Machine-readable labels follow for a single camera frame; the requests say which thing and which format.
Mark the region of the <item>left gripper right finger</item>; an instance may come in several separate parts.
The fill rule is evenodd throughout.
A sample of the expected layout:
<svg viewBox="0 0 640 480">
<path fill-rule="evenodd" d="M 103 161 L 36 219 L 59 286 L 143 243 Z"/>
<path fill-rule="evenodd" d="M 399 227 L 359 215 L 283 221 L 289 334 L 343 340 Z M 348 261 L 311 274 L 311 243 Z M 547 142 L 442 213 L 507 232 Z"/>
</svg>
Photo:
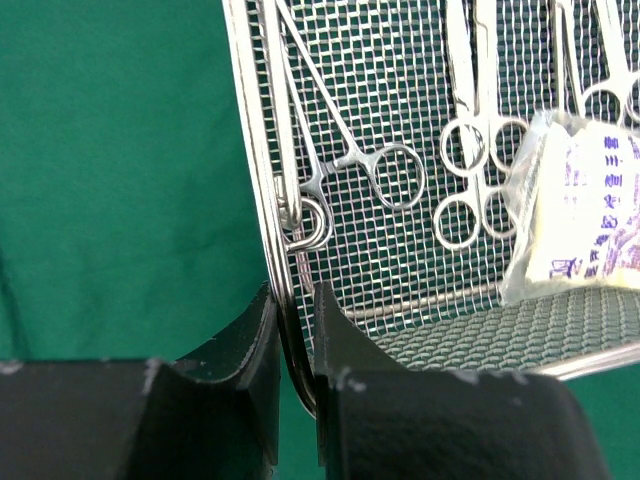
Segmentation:
<svg viewBox="0 0 640 480">
<path fill-rule="evenodd" d="M 583 408 L 521 371 L 412 371 L 314 293 L 318 456 L 329 479 L 607 479 Z"/>
</svg>

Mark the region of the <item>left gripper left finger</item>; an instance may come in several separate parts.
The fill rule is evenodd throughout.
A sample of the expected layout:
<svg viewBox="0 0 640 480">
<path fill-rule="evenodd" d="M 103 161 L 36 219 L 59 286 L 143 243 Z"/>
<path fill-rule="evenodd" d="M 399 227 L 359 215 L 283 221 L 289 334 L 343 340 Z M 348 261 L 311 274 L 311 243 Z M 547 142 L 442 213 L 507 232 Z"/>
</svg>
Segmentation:
<svg viewBox="0 0 640 480">
<path fill-rule="evenodd" d="M 5 361 L 5 479 L 268 479 L 278 460 L 278 309 L 262 286 L 204 344 L 160 358 Z"/>
</svg>

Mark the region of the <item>green surgical drape cloth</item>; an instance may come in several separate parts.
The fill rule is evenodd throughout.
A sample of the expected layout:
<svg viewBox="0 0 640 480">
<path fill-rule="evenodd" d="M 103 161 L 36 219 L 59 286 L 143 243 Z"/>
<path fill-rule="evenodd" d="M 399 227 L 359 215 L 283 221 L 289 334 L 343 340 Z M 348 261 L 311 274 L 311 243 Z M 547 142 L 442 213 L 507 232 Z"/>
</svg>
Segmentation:
<svg viewBox="0 0 640 480">
<path fill-rule="evenodd" d="M 1 356 L 176 359 L 267 270 L 218 1 L 1 5 Z"/>
</svg>

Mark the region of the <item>metal mesh instrument tray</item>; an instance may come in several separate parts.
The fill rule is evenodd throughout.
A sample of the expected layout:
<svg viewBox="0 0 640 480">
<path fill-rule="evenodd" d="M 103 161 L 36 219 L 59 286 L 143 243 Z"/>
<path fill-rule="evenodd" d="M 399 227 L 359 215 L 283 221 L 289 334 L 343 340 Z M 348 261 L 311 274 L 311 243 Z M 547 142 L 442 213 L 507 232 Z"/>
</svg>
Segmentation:
<svg viewBox="0 0 640 480">
<path fill-rule="evenodd" d="M 342 119 L 367 153 L 390 143 L 414 149 L 426 172 L 419 202 L 394 211 L 375 196 L 364 169 L 353 165 L 328 175 L 323 194 L 334 223 L 326 245 L 291 253 L 285 242 L 310 236 L 316 215 L 303 208 L 294 231 L 282 221 L 277 191 L 285 153 L 293 143 L 301 183 L 311 166 L 296 112 L 291 127 L 273 108 L 264 26 L 265 1 L 223 5 L 234 80 L 269 280 L 280 308 L 287 367 L 305 408 L 316 411 L 314 293 L 332 288 L 342 313 L 385 354 L 414 370 L 528 370 L 562 380 L 639 362 L 639 288 L 580 287 L 502 304 L 499 285 L 515 234 L 506 240 L 484 230 L 469 247 L 452 251 L 436 238 L 433 214 L 467 181 L 449 172 L 440 154 L 443 127 L 455 117 L 447 66 L 448 1 L 283 1 Z M 486 183 L 501 194 L 487 208 L 492 226 L 515 226 L 503 197 L 516 152 L 534 115 L 557 106 L 554 1 L 495 1 L 498 102 L 505 116 L 528 122 L 499 134 L 497 151 L 510 168 L 489 162 Z M 280 25 L 291 71 L 318 159 L 347 151 L 287 26 Z M 383 195 L 406 203 L 418 189 L 412 159 L 397 152 L 375 172 Z M 443 215 L 445 238 L 466 239 L 474 218 L 463 204 Z"/>
</svg>

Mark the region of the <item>clear packet with sutures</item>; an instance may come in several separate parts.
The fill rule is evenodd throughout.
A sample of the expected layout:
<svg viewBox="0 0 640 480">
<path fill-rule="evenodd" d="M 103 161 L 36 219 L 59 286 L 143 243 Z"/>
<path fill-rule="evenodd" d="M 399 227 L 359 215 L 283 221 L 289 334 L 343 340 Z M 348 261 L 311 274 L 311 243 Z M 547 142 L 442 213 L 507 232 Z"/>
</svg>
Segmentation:
<svg viewBox="0 0 640 480">
<path fill-rule="evenodd" d="M 559 110 L 532 118 L 503 197 L 516 230 L 502 304 L 639 288 L 639 133 Z"/>
</svg>

